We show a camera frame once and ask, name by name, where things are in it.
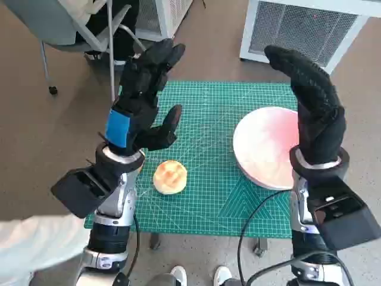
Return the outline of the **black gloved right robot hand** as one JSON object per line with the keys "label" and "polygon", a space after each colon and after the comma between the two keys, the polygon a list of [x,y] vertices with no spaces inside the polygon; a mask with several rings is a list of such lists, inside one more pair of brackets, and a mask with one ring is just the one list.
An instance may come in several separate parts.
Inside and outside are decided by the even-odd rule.
{"label": "black gloved right robot hand", "polygon": [[310,165],[337,160],[346,130],[345,109],[330,76],[294,49],[268,45],[273,69],[287,75],[298,100],[299,149]]}

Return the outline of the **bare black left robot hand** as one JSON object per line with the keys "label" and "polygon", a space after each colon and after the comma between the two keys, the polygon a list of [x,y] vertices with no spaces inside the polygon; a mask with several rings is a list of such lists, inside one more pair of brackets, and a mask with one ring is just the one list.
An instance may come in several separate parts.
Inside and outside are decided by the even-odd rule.
{"label": "bare black left robot hand", "polygon": [[174,105],[161,125],[154,126],[158,115],[158,93],[168,81],[169,71],[185,53],[185,45],[172,39],[156,42],[138,58],[124,66],[120,94],[111,107],[105,140],[110,150],[130,156],[141,148],[150,151],[170,147],[182,115],[182,106]]}

